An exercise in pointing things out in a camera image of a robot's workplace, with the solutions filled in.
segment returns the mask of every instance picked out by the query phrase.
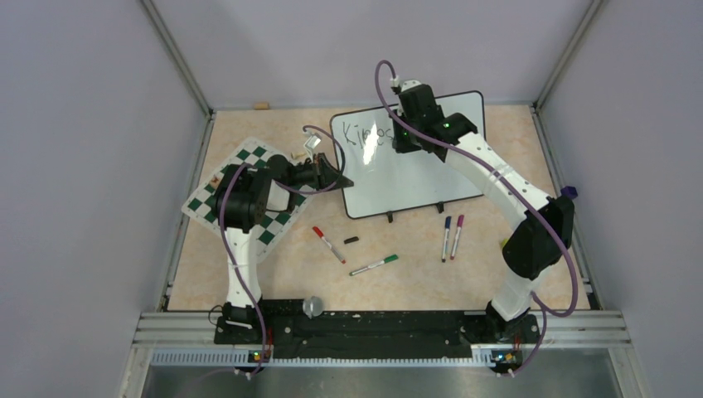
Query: ventilation grille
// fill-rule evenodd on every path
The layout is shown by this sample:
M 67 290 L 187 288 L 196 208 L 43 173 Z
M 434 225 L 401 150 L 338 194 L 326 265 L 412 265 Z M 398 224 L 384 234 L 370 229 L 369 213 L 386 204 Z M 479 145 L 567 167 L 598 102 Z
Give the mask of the ventilation grille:
M 154 366 L 252 366 L 248 362 L 249 351 L 240 349 L 213 348 L 159 348 L 154 351 L 151 364 Z M 449 367 L 480 366 L 493 367 L 490 350 L 473 350 L 471 358 L 433 359 L 335 359 L 292 358 L 272 359 L 264 366 L 287 367 Z

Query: gray floor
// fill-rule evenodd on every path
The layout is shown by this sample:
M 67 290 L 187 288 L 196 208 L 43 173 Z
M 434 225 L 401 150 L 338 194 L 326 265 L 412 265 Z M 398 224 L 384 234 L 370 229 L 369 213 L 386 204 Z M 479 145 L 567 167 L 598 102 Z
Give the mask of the gray floor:
M 174 397 L 209 367 L 153 366 L 143 398 Z M 476 368 L 272 368 L 253 381 L 215 374 L 178 398 L 195 397 L 620 397 L 608 352 L 544 350 L 514 380 Z

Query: blue marker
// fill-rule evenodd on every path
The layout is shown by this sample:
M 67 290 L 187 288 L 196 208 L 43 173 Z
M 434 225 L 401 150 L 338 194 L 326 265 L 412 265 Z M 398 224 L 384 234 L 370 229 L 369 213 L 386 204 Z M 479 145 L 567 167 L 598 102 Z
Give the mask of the blue marker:
M 447 216 L 444 220 L 444 248 L 442 249 L 442 262 L 447 261 L 447 249 L 449 247 L 449 227 L 452 225 L 452 217 Z

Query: marker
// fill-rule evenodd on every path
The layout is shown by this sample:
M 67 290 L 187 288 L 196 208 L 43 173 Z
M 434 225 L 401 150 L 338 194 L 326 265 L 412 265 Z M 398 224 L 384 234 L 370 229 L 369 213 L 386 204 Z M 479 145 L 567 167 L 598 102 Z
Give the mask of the marker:
M 442 262 L 447 261 L 447 248 L 449 246 L 449 227 L 452 225 L 452 217 L 447 216 L 444 220 L 444 247 L 442 248 Z
M 342 255 L 339 254 L 339 252 L 337 251 L 337 249 L 335 249 L 334 246 L 332 246 L 332 244 L 329 243 L 329 240 L 327 240 L 327 238 L 326 238 L 325 235 L 322 233 L 322 231 L 320 231 L 319 228 L 317 228 L 316 226 L 314 226 L 314 227 L 313 227 L 313 231 L 315 231 L 315 233 L 318 234 L 318 236 L 320 237 L 320 239 L 322 239 L 322 241 L 325 242 L 325 245 L 327 245 L 327 247 L 330 248 L 330 250 L 332 251 L 332 253 L 337 257 L 338 260 L 340 260 L 340 261 L 342 262 L 342 264 L 346 264 L 346 263 L 347 263 L 347 261 L 344 260 L 344 257 L 342 257 Z
M 463 225 L 463 214 L 459 216 L 457 220 L 457 235 L 454 237 L 454 247 L 452 247 L 452 255 L 449 257 L 450 260 L 454 260 L 454 256 L 457 255 L 457 246 L 459 244 L 459 235 L 461 235 L 461 226 Z
M 397 259 L 398 259 L 398 255 L 389 255 L 388 257 L 384 258 L 384 259 L 381 260 L 381 261 L 375 262 L 374 264 L 367 265 L 367 266 L 364 267 L 364 268 L 360 268 L 360 269 L 357 269 L 357 270 L 355 270 L 355 271 L 350 272 L 350 273 L 349 273 L 349 276 L 354 276 L 354 275 L 356 275 L 356 274 L 360 274 L 360 273 L 362 273 L 362 272 L 364 272 L 364 271 L 368 271 L 369 269 L 374 269 L 375 267 L 381 266 L 381 265 L 383 265 L 383 264 L 385 264 L 385 263 L 390 263 L 391 261 L 394 261 L 394 260 L 397 260 Z

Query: whiteboard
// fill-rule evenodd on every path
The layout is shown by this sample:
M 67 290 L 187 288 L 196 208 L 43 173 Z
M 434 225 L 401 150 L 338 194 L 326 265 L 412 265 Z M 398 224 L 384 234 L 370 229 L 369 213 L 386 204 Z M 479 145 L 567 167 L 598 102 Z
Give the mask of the whiteboard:
M 437 98 L 445 116 L 461 113 L 486 138 L 483 95 L 478 91 Z M 385 109 L 372 108 L 336 114 L 330 120 L 334 138 L 347 158 L 344 177 L 354 187 L 342 190 L 350 218 L 361 218 L 457 201 L 481 195 L 466 177 L 425 151 L 396 153 L 393 121 Z M 336 148 L 337 165 L 341 154 Z

